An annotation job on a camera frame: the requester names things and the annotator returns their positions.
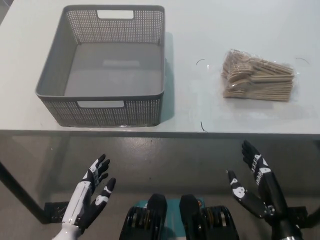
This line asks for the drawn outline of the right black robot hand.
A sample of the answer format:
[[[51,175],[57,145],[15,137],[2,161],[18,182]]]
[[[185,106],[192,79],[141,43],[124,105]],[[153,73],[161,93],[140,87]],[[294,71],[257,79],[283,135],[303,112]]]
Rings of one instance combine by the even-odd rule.
[[[241,145],[242,159],[253,174],[259,196],[248,191],[228,170],[232,195],[246,210],[271,226],[276,221],[286,222],[294,228],[300,227],[289,216],[289,208],[278,180],[263,155],[247,140]]]

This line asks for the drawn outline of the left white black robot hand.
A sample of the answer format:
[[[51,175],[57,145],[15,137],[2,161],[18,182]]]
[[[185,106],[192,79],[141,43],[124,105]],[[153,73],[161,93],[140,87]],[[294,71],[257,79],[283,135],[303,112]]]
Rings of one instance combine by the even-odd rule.
[[[70,198],[62,219],[63,223],[77,226],[84,231],[99,216],[115,188],[116,179],[110,178],[96,199],[92,201],[91,198],[99,184],[108,177],[106,171],[109,163],[110,160],[102,154],[88,168]]]

